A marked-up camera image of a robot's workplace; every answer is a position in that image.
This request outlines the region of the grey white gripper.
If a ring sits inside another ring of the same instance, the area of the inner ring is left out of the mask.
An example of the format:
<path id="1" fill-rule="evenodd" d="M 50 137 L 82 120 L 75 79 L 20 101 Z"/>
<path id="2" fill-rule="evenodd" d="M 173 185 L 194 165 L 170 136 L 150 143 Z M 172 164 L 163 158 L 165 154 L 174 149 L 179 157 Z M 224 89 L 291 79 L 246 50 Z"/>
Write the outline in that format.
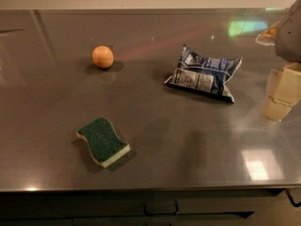
<path id="1" fill-rule="evenodd" d="M 280 21 L 270 25 L 255 39 L 257 44 L 274 46 L 287 63 L 268 75 L 262 116 L 282 121 L 301 100 L 301 0 L 295 0 Z"/>

